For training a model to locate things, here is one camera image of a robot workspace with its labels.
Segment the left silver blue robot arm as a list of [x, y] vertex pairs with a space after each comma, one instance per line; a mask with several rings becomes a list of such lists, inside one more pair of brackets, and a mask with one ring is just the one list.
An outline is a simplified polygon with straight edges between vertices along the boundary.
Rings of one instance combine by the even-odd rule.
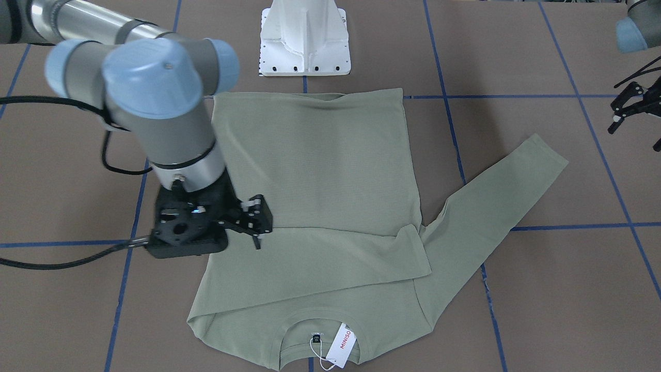
[[[626, 17], [616, 22], [616, 40], [621, 53], [654, 49], [660, 45], [660, 1], [626, 1]], [[626, 119], [634, 115], [660, 116], [660, 78], [649, 87], [635, 78], [659, 71], [659, 56], [614, 85], [624, 89], [610, 103], [613, 122], [608, 128], [614, 134]]]

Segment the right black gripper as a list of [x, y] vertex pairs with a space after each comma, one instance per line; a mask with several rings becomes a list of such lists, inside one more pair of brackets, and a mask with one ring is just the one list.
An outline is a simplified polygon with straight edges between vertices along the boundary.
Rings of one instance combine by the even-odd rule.
[[261, 240], [273, 231], [264, 195], [239, 200], [228, 170], [198, 191], [185, 191], [184, 182], [175, 180], [173, 190], [160, 187], [156, 194], [154, 226], [145, 248], [156, 259], [219, 253], [229, 244], [225, 228], [250, 235], [260, 250]]

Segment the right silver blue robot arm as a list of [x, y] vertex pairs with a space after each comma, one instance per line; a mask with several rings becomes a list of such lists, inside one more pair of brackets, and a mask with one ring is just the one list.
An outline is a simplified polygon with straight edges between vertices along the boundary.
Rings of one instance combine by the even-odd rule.
[[2, 1], [2, 44], [49, 45], [44, 75], [54, 92], [12, 95], [2, 104], [61, 104], [99, 116], [106, 127], [102, 165], [114, 130], [132, 132], [161, 182], [151, 233], [69, 263], [23, 269], [64, 269], [113, 252], [143, 247], [158, 259], [224, 251], [227, 230], [250, 235], [260, 249], [273, 230], [262, 195], [237, 198], [203, 100], [238, 81], [234, 49], [217, 39], [194, 40], [157, 24], [87, 1]]

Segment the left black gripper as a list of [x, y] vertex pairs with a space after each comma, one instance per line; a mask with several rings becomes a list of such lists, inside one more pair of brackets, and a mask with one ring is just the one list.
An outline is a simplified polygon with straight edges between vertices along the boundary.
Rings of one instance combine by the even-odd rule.
[[660, 78], [645, 92], [645, 88], [637, 82], [629, 82], [623, 91], [611, 102], [613, 122], [608, 128], [609, 134], [614, 134], [624, 120], [643, 111], [649, 115], [660, 117]]

